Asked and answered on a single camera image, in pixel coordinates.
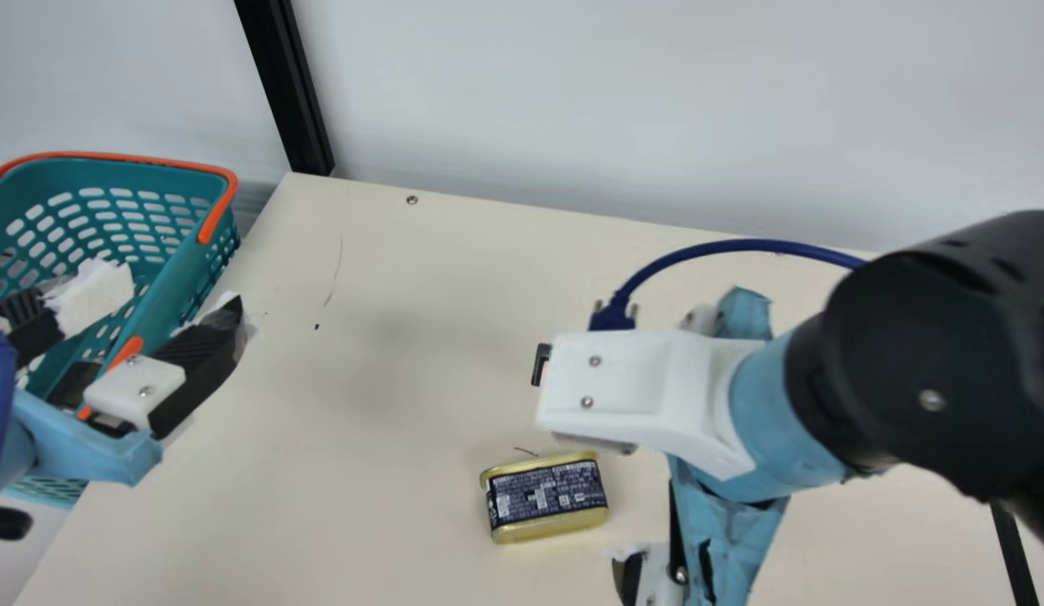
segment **cable connector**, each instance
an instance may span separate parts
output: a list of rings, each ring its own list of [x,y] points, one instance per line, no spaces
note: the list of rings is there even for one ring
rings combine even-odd
[[[630,299],[613,297],[608,306],[598,301],[590,316],[589,330],[634,330],[637,316],[638,306],[631,305]]]

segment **gray wall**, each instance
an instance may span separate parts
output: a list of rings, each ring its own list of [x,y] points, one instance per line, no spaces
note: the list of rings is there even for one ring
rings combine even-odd
[[[293,0],[356,180],[888,249],[1044,207],[1044,0]]]

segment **white foam padding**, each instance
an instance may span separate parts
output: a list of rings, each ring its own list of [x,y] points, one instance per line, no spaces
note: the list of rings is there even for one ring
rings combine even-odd
[[[92,410],[132,422],[138,429],[151,429],[148,414],[184,382],[182,367],[133,356],[89,384],[85,401]]]
[[[133,272],[128,264],[92,258],[80,264],[80,272],[74,279],[46,293],[44,299],[54,311],[57,327],[69,337],[121,309],[133,299]]]

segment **white 3d-printed part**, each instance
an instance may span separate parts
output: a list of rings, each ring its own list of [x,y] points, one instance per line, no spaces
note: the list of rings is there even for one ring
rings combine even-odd
[[[738,363],[762,345],[673,329],[557,336],[538,422],[656,448],[714,479],[735,479],[756,465],[735,430],[728,392]]]
[[[185,370],[152,357],[133,356],[85,391],[92,410],[149,429],[148,414],[185,382]]]

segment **navy blue label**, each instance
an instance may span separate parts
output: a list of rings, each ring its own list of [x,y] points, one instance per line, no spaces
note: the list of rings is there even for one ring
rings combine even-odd
[[[484,492],[492,530],[518,521],[608,507],[596,461],[498,475]]]

